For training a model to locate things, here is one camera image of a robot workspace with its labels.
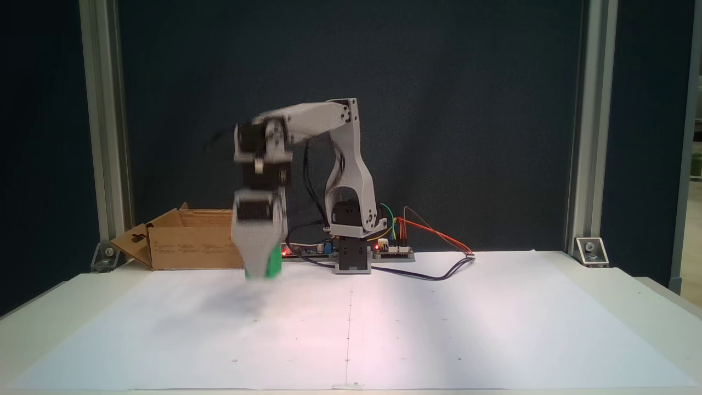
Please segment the wide light grey gripper finger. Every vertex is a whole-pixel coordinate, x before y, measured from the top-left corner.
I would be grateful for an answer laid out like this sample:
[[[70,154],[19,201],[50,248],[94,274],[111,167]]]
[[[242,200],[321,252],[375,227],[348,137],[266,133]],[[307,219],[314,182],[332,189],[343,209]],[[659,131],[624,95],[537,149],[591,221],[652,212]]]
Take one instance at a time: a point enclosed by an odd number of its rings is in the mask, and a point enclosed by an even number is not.
[[[233,242],[243,259],[250,280],[273,280],[278,277],[278,225],[274,222],[233,224]]]

